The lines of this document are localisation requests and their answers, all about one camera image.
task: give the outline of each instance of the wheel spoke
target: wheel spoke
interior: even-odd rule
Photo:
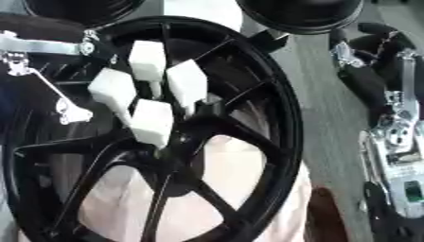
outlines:
[[[121,160],[111,162],[119,145],[122,145],[122,142],[105,147],[89,167],[82,172],[51,227],[52,233],[55,233],[64,224],[78,219],[79,208],[84,199],[106,172],[117,165],[126,165]]]
[[[231,39],[229,37],[225,38],[225,40],[223,40],[221,43],[218,43],[213,48],[211,48],[208,51],[206,51],[203,54],[201,54],[198,58],[196,58],[195,61],[200,61],[201,59],[204,59],[204,58],[210,56],[211,54],[213,54],[214,52],[222,49],[224,46],[228,45],[232,41],[233,41],[233,39]]]
[[[54,233],[65,223],[78,219],[79,208],[97,181],[106,173],[105,166],[94,162],[77,180],[59,215],[56,217],[51,231]]]
[[[224,102],[224,108],[227,113],[234,111],[238,105],[246,103],[249,100],[258,96],[263,96],[260,93],[270,86],[269,80],[261,81],[257,85],[239,93],[238,95],[228,98]]]
[[[101,147],[107,142],[123,139],[129,136],[127,130],[117,130],[100,136],[49,141],[47,143],[35,144],[17,147],[14,150],[15,155],[25,156],[26,153],[43,154],[90,154],[96,147]]]
[[[233,117],[213,117],[210,122],[217,131],[216,134],[234,137],[259,148],[268,158],[268,161],[281,160],[289,153]]]
[[[206,182],[197,178],[189,168],[181,176],[181,179],[190,185],[194,189],[194,192],[214,206],[225,220],[232,220],[237,216],[237,211]]]
[[[90,153],[93,151],[93,146],[96,141],[96,137],[52,141],[43,144],[18,147],[15,149],[15,153],[18,155],[23,155],[28,152],[42,152],[44,154]]]
[[[168,201],[167,189],[170,180],[171,175],[166,175],[162,176],[156,183],[153,200],[149,208],[148,218],[141,238],[142,242],[153,242],[156,240],[159,221]]]

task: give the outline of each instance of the white fabric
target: white fabric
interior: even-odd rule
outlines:
[[[237,139],[217,136],[205,148],[203,180],[233,207],[250,195],[263,170],[261,152]],[[302,164],[286,203],[257,242],[302,242],[311,193],[309,172]],[[80,221],[118,242],[139,241],[153,192],[128,167],[103,177],[79,213]],[[180,242],[212,229],[221,215],[195,193],[170,199],[162,216],[158,242]]]
[[[236,0],[165,0],[164,15],[211,21],[239,32],[243,13]]]

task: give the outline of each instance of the gray floor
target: gray floor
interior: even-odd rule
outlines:
[[[424,47],[424,2],[412,0],[409,6],[402,6],[396,0],[381,1],[378,6],[367,3],[360,21],[398,27]],[[148,0],[129,18],[160,14],[158,2]],[[0,10],[23,12],[16,0],[2,0]],[[245,34],[259,29],[260,26],[246,18]],[[349,35],[358,34],[354,25],[349,28]],[[294,36],[289,46],[273,53],[273,57],[288,74],[302,105],[305,160],[315,186],[333,191],[351,242],[372,241],[365,214],[357,209],[362,197],[357,139],[359,131],[366,127],[365,110],[335,77],[327,52],[327,36]]]

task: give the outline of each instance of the white foam block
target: white foam block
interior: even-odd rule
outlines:
[[[168,144],[173,123],[169,103],[139,99],[130,128],[138,142],[163,148]]]
[[[135,79],[160,82],[167,67],[164,44],[160,42],[135,41],[129,63]]]
[[[197,101],[207,98],[207,76],[194,60],[167,69],[169,89],[180,105],[193,112]]]
[[[125,125],[130,125],[128,108],[137,93],[130,74],[103,68],[88,86],[88,91],[96,102],[108,106]]]

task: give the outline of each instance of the metal bracket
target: metal bracket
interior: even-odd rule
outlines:
[[[92,112],[80,108],[76,104],[74,104],[64,93],[62,93],[55,85],[53,85],[47,78],[45,78],[38,70],[30,68],[27,53],[3,51],[1,55],[1,60],[9,67],[9,75],[14,77],[35,75],[46,86],[48,86],[48,88],[52,92],[56,93],[60,97],[56,104],[56,112],[61,116],[60,121],[63,125],[68,125],[70,123],[75,122],[88,122],[93,117]]]

